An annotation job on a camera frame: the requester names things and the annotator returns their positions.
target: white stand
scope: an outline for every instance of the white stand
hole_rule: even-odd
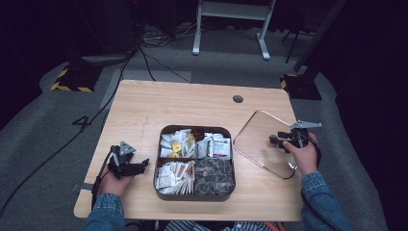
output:
[[[195,31],[194,45],[192,47],[193,55],[198,55],[200,53],[201,16],[206,15],[206,16],[263,20],[264,26],[262,27],[262,33],[257,33],[256,39],[258,40],[264,60],[269,60],[270,55],[267,46],[265,45],[264,37],[265,34],[267,33],[274,5],[275,0],[270,0],[269,6],[252,6],[232,3],[207,2],[199,0],[197,8],[197,29]]]

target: gray carpet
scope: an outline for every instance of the gray carpet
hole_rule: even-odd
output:
[[[192,83],[280,88],[279,77],[293,73],[295,60],[309,38],[299,38],[290,62],[285,64],[292,39],[281,42],[285,34],[268,32],[266,42],[271,59],[266,62],[255,40],[259,31],[208,31],[203,34],[198,56],[191,54],[193,37],[143,50]],[[154,60],[148,61],[158,80],[184,81]],[[72,121],[95,116],[112,92],[120,69],[120,64],[106,66],[92,93],[50,90],[64,65],[43,76],[39,83],[42,95],[0,132],[2,204],[26,176],[80,131],[80,126],[71,125]],[[126,66],[125,78],[147,80],[146,70],[141,53],[137,53]],[[321,74],[316,84],[321,101],[291,102],[297,118],[323,124],[313,130],[319,136],[323,154],[320,170],[356,230],[387,230],[377,191],[339,117],[336,93]],[[73,215],[77,193],[71,188],[85,178],[107,112],[104,110],[87,130],[21,187],[0,219],[0,230],[80,230],[84,226],[85,220]],[[302,222],[285,222],[285,226],[288,231],[303,230]]]

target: hand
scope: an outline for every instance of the hand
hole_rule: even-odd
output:
[[[318,142],[315,134],[309,133],[309,137]],[[293,154],[294,161],[297,167],[299,167],[302,176],[318,170],[318,152],[310,141],[302,148],[295,147],[288,141],[284,141],[283,145]]]
[[[117,179],[112,172],[109,172],[108,167],[105,167],[102,172],[102,182],[99,185],[98,195],[102,193],[117,194],[122,197],[135,178],[135,176],[122,177],[120,180]]]

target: person's left hand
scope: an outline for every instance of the person's left hand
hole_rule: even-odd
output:
[[[107,173],[108,167],[105,166],[102,172],[102,176]],[[112,172],[108,172],[103,178],[102,182],[99,185],[99,191],[98,195],[102,193],[111,193],[111,194],[117,194],[119,196],[123,196],[125,193],[126,189],[132,182],[132,180],[135,178],[135,176],[125,176],[119,179],[117,179]]]

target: black cable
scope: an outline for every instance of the black cable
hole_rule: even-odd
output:
[[[150,77],[152,78],[153,81],[156,81],[156,79],[152,75],[152,72],[150,71],[150,66],[149,66],[149,62],[146,59],[146,54],[144,54],[144,51],[141,49],[141,47],[139,48],[139,50],[141,51],[144,61],[146,62],[147,70],[149,71]]]
[[[166,45],[169,44],[166,43],[164,44],[164,42],[167,42],[168,40],[172,40],[172,38],[168,35],[163,35],[161,32],[159,32],[158,30],[146,30],[144,35],[140,36],[140,45],[146,48],[156,48],[156,47],[164,47]],[[146,42],[147,40],[150,39],[158,39],[159,42],[157,43],[149,43]]]
[[[288,176],[288,177],[281,177],[282,180],[289,180],[289,179],[291,179],[291,178],[294,176],[294,173],[295,173],[295,172],[296,172],[296,168],[293,169],[293,172],[292,172],[292,174],[291,174],[290,176]]]
[[[144,54],[144,55],[147,56],[148,58],[150,58],[150,59],[156,61],[158,64],[164,66],[164,67],[167,68],[169,71],[171,71],[173,74],[177,75],[178,77],[180,77],[181,79],[185,80],[186,82],[191,83],[189,80],[183,78],[181,75],[179,75],[179,74],[177,74],[176,72],[174,72],[174,70],[172,70],[170,67],[166,66],[165,64],[160,63],[159,60],[157,60],[157,59],[155,59],[155,58],[153,58],[153,57],[151,57],[151,56],[149,56],[149,55],[146,55],[146,54]]]
[[[101,169],[99,170],[98,175],[96,176],[95,183],[93,183],[92,191],[91,191],[91,193],[92,193],[92,201],[91,201],[91,204],[90,204],[90,207],[91,207],[91,208],[93,208],[93,205],[95,205],[96,196],[97,196],[97,194],[98,194],[99,186],[100,186],[100,184],[101,184],[101,182],[102,182],[102,179],[105,177],[105,175],[106,175],[107,173],[109,173],[109,171],[108,171],[107,173],[105,173],[105,175],[103,175],[103,176],[101,177],[102,172],[103,172],[103,169],[105,168],[105,165],[106,165],[106,163],[108,162],[109,157],[111,156],[111,154],[112,154],[113,152],[114,152],[114,147],[112,146],[112,147],[111,147],[111,150],[109,150],[109,152],[108,152],[108,155],[106,155],[106,157],[105,157],[105,160],[104,160],[104,162],[103,162],[103,164],[102,164]]]
[[[317,151],[317,155],[318,155],[318,159],[317,159],[317,167],[319,167],[320,164],[320,158],[321,158],[321,151],[320,148],[318,147],[318,143],[313,140],[310,137],[304,136],[301,133],[299,133],[301,137],[306,138],[309,142],[312,143],[312,145],[315,147],[316,151]],[[339,227],[337,227],[333,222],[331,222],[330,220],[328,220],[327,218],[325,218],[322,214],[320,214],[318,211],[316,211],[312,205],[309,203],[309,201],[306,199],[305,194],[303,193],[303,191],[300,192],[300,195],[302,197],[303,203],[306,205],[306,207],[312,212],[313,215],[315,215],[315,217],[319,218],[321,221],[323,221],[325,224],[327,224],[331,229],[336,230],[336,231],[340,231],[341,229]]]
[[[194,23],[192,26],[190,26],[187,29],[179,30],[182,33],[180,35],[176,35],[175,38],[171,38],[169,36],[164,36],[161,33],[159,33],[157,30],[148,30],[148,33],[151,34],[151,35],[149,35],[148,38],[143,37],[142,42],[140,43],[140,45],[143,46],[143,47],[146,47],[146,48],[165,47],[165,46],[169,45],[171,42],[183,40],[183,39],[186,39],[186,38],[188,38],[190,36],[193,36],[195,34],[195,32],[192,32],[192,33],[187,34],[187,35],[184,35],[184,34],[186,32],[188,32],[188,31],[190,31],[191,29],[195,29],[195,28],[196,28],[196,23]],[[158,39],[158,38],[160,38],[160,39],[159,39],[159,42],[157,44],[152,44],[152,43],[145,42],[146,39]]]
[[[120,70],[120,78],[122,78],[123,76],[123,70],[126,67],[126,65],[129,63],[130,59],[133,57],[133,55],[135,54],[135,52],[132,52],[132,55],[129,57],[129,59],[124,62],[124,64],[121,67]],[[102,109],[99,110],[99,112],[90,120],[89,123],[84,124],[84,126],[81,128],[81,130],[75,134],[66,144],[64,144],[62,147],[60,147],[54,154],[52,154],[50,157],[48,157],[45,161],[43,161],[38,167],[36,167],[27,177],[24,178],[24,180],[22,180],[20,182],[20,184],[18,184],[18,186],[14,189],[14,191],[9,195],[9,197],[7,198],[6,202],[3,204],[1,210],[0,210],[0,218],[3,216],[4,211],[6,210],[6,207],[9,205],[10,201],[12,200],[12,198],[14,197],[14,195],[18,192],[18,190],[39,170],[41,169],[45,164],[47,164],[51,159],[53,159],[55,156],[57,156],[61,151],[63,151],[68,145],[70,145],[82,132],[85,131],[85,129],[88,128],[88,126],[90,126],[92,124],[92,122],[102,113],[102,111],[108,106],[109,102],[114,98],[115,93],[117,91],[118,88],[118,84],[120,81],[117,82],[117,85],[115,87],[115,91],[112,94],[112,96],[110,97],[110,99],[108,100],[108,102],[102,107]]]
[[[109,114],[110,111],[111,110],[108,110],[108,112],[106,112],[105,116],[103,116],[103,121],[102,121],[102,126],[101,126],[101,133],[102,133],[103,127],[105,126],[106,119],[108,118],[108,114]]]

